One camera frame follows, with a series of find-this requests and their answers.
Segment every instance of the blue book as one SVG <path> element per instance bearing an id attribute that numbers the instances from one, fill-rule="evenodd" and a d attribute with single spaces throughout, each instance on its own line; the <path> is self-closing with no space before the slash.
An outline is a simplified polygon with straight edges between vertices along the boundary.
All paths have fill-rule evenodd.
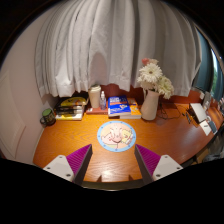
<path id="1" fill-rule="evenodd" d="M 114 117 L 119 115 L 131 114 L 131 108 L 128 99 L 123 96 L 112 96 L 108 98 L 108 116 Z"/>

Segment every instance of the orange wooden surface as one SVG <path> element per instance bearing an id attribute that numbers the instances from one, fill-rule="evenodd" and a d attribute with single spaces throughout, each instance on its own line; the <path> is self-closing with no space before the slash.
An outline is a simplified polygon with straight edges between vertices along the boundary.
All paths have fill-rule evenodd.
<path id="1" fill-rule="evenodd" d="M 153 121 L 143 119 L 109 119 L 107 115 L 86 115 L 82 121 L 56 121 L 46 127 L 39 140 L 33 162 L 43 168 L 58 155 L 69 155 L 73 151 L 92 144 L 93 155 L 84 181 L 122 182 L 141 179 L 141 173 L 134 155 L 134 146 L 124 152 L 110 152 L 97 140 L 101 125 L 111 120 L 124 121 L 136 132 L 135 144 L 142 145 L 158 155 L 168 154 L 179 164 L 197 154 L 214 137 L 208 136 L 196 122 L 188 123 L 182 115 L 188 104 L 163 104 L 169 118 L 160 118 L 161 111 Z M 209 108 L 209 115 L 219 129 L 223 117 L 216 108 Z"/>

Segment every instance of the cup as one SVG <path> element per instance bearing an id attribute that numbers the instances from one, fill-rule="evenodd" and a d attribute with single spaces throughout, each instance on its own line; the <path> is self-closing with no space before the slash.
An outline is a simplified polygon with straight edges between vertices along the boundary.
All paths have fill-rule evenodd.
<path id="1" fill-rule="evenodd" d="M 54 116 L 53 111 L 48 108 L 43 111 L 42 118 L 40 119 L 40 123 L 44 124 L 45 126 L 51 126 L 56 122 L 56 118 Z"/>
<path id="2" fill-rule="evenodd" d="M 98 108 L 100 106 L 100 92 L 101 92 L 100 85 L 93 85 L 88 90 L 92 108 Z"/>

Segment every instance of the white flower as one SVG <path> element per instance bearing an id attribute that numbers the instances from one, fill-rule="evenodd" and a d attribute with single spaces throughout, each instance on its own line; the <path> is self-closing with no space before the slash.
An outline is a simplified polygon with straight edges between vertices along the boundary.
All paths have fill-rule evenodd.
<path id="1" fill-rule="evenodd" d="M 156 83 L 158 79 L 163 75 L 160 67 L 153 63 L 147 64 L 139 71 L 140 71 L 139 82 L 145 81 L 153 84 Z"/>
<path id="2" fill-rule="evenodd" d="M 142 63 L 145 66 L 139 70 L 140 76 L 137 78 L 137 82 L 143 89 L 158 92 L 159 95 L 164 95 L 165 99 L 169 99 L 174 93 L 174 88 L 172 82 L 163 75 L 157 65 L 158 61 L 143 58 Z"/>
<path id="3" fill-rule="evenodd" d="M 154 84 L 150 83 L 150 82 L 145 82 L 145 81 L 141 81 L 140 86 L 145 89 L 145 90 L 154 90 Z"/>
<path id="4" fill-rule="evenodd" d="M 161 76 L 156 91 L 158 91 L 160 95 L 164 95 L 165 99 L 169 99 L 174 93 L 172 82 L 165 76 Z"/>
<path id="5" fill-rule="evenodd" d="M 157 63 L 158 63 L 159 61 L 157 61 L 156 59 L 150 59 L 149 62 L 150 62 L 150 63 L 153 63 L 153 64 L 155 64 L 155 65 L 157 65 Z"/>

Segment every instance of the white curtain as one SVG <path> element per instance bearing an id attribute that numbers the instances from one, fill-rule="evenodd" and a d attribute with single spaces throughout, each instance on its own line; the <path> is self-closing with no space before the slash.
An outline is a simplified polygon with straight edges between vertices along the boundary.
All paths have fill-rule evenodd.
<path id="1" fill-rule="evenodd" d="M 194 24 L 157 0 L 70 0 L 61 2 L 43 25 L 36 47 L 41 97 L 71 96 L 91 85 L 139 87 L 142 58 L 154 58 L 188 96 L 201 62 Z"/>

